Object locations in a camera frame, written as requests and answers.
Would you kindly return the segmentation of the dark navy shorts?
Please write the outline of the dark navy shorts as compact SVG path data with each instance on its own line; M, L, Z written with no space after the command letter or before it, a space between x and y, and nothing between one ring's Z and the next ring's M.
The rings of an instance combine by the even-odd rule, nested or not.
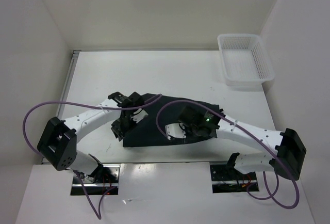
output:
M200 105L203 105L203 107L201 107L188 103L188 101L189 99L164 95L156 103L146 107L144 110L148 113L148 116L137 123L137 126L125 135L123 139L123 147L133 148L187 145L211 139L196 137L191 134L187 128L178 121L178 116L186 106L195 108L202 113L208 111L205 109L205 107L207 107L211 109L212 112L225 117L223 109L221 109L219 105L206 102L198 101ZM185 128L187 136L185 139L172 138L169 140L165 136L165 126L172 123L180 123L181 126Z

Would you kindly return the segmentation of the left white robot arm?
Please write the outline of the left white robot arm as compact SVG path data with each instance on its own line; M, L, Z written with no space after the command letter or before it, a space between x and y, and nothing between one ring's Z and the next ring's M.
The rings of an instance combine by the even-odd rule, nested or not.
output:
M148 113L142 108L143 98L134 92L124 96L115 92L99 104L75 117L51 118L37 145L38 151L58 171L69 169L83 174L90 182L99 182L109 170L93 155L78 151L77 144L106 123L118 140L137 126Z

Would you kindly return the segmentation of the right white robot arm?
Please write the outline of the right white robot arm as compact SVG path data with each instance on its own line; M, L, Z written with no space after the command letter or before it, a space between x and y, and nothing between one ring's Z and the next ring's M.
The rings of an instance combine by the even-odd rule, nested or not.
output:
M254 154L233 153L226 166L231 179L257 171L273 171L278 176L297 181L300 178L306 148L298 133L262 129L215 111L201 111L187 106L178 116L194 138L228 139L258 150Z

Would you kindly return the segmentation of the white plastic mesh basket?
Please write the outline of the white plastic mesh basket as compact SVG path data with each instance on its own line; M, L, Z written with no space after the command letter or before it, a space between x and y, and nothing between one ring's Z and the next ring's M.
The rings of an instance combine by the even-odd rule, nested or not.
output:
M259 35L221 34L217 42L227 85L254 87L274 80L271 60Z

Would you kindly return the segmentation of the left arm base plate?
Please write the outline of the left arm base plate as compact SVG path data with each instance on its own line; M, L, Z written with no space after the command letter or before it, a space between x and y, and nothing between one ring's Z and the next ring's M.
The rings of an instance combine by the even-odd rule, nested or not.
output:
M118 195L119 192L119 164L105 164L104 169L96 178L90 177L82 172L73 175L71 196L83 196L83 182L86 192L90 196L101 196L106 193L108 196Z

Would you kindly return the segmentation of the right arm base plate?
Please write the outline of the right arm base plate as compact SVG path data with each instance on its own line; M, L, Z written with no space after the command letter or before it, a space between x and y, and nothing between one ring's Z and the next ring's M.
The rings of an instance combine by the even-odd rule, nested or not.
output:
M227 168L225 163L210 163L211 185L214 194L259 191L256 173L242 174Z

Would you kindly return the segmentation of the aluminium table edge rail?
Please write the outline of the aluminium table edge rail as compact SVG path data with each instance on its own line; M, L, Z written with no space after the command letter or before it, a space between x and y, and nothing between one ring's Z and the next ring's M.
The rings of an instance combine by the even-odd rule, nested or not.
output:
M76 64L77 64L77 60L78 60L80 51L81 50L74 50L73 53L72 53L69 69L68 69L68 72L67 72L67 75L66 75L66 78L65 78L64 86L63 86L63 89L62 89L62 94L61 94L61 97L60 97L60 101L62 101L62 102L67 101L68 93L70 91L70 86L71 86L71 82L72 82L72 79L73 79L73 75L74 75L74 71L75 71L75 68L76 68ZM63 112L64 112L64 107L62 106L62 104L59 104L58 108L57 108L56 116L61 118L62 115L63 115ZM43 164L49 165L50 163L46 158L43 157L41 159L41 165L43 165Z

